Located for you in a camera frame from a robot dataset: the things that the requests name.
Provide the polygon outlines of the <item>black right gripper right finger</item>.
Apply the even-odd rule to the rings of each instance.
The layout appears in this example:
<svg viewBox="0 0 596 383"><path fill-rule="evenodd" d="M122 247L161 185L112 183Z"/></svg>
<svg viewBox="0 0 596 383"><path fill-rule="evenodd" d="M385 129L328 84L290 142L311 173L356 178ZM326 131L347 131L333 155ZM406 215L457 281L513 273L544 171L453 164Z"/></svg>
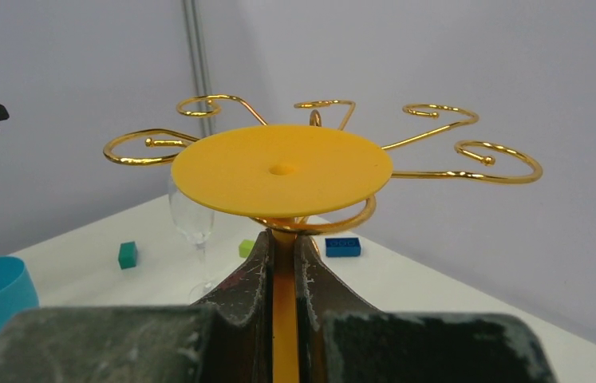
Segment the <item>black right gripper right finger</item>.
<svg viewBox="0 0 596 383"><path fill-rule="evenodd" d="M504 313L385 312L347 286L316 243L295 243L302 382L554 382L532 329Z"/></svg>

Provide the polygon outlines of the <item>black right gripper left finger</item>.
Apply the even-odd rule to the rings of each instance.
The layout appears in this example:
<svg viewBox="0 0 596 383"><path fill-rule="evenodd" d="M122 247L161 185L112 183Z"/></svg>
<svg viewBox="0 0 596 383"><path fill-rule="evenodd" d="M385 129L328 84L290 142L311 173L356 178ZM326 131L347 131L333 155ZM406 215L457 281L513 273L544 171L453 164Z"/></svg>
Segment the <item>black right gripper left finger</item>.
<svg viewBox="0 0 596 383"><path fill-rule="evenodd" d="M189 306L27 310L0 332L0 382L270 382L274 240Z"/></svg>

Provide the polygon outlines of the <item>yellow plastic wine glass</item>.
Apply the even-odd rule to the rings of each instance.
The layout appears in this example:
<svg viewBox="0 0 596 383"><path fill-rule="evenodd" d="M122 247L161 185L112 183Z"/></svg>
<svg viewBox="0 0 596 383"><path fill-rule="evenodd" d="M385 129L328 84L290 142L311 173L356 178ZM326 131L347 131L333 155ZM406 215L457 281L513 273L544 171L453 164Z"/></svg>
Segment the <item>yellow plastic wine glass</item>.
<svg viewBox="0 0 596 383"><path fill-rule="evenodd" d="M372 198L389 181L390 156L361 136L308 125L263 125L209 136L185 148L172 178L188 198L234 215L298 218Z"/></svg>

